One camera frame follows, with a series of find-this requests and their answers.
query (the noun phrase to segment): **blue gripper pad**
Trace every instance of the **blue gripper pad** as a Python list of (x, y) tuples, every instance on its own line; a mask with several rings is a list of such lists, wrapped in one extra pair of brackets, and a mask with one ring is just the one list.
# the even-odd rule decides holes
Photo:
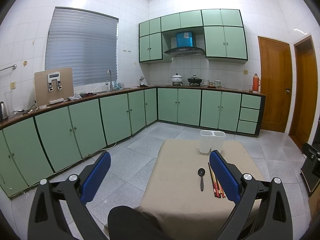
[(228, 200), (237, 204), (241, 199), (239, 184), (215, 151), (210, 153), (209, 163)]
[(80, 201), (83, 205), (93, 200), (111, 165), (110, 153), (105, 152), (82, 184)]

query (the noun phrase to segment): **wall outlet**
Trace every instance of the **wall outlet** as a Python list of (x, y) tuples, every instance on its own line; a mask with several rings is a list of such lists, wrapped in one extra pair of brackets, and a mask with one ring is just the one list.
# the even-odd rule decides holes
[(16, 82), (11, 82), (10, 89), (15, 89), (15, 88), (16, 88)]

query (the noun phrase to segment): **electric kettle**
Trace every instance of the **electric kettle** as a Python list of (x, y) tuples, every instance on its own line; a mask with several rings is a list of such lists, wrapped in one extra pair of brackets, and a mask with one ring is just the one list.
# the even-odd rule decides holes
[(0, 122), (5, 121), (8, 118), (8, 112), (5, 108), (5, 104), (3, 101), (0, 102)]

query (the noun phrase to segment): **faucet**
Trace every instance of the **faucet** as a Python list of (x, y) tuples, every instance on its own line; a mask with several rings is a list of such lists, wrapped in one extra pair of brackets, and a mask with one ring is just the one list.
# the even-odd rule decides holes
[(111, 70), (108, 69), (108, 72), (107, 72), (107, 81), (106, 81), (106, 85), (108, 85), (108, 75), (109, 75), (109, 72), (110, 72), (110, 90), (113, 90), (113, 87), (112, 87), (112, 76), (111, 76)]

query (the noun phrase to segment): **orange thermos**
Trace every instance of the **orange thermos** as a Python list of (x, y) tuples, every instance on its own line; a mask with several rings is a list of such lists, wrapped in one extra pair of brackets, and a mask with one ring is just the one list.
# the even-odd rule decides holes
[(253, 86), (252, 86), (252, 90), (253, 91), (258, 91), (259, 90), (259, 86), (260, 86), (260, 79), (258, 77), (257, 74), (254, 74), (253, 76)]

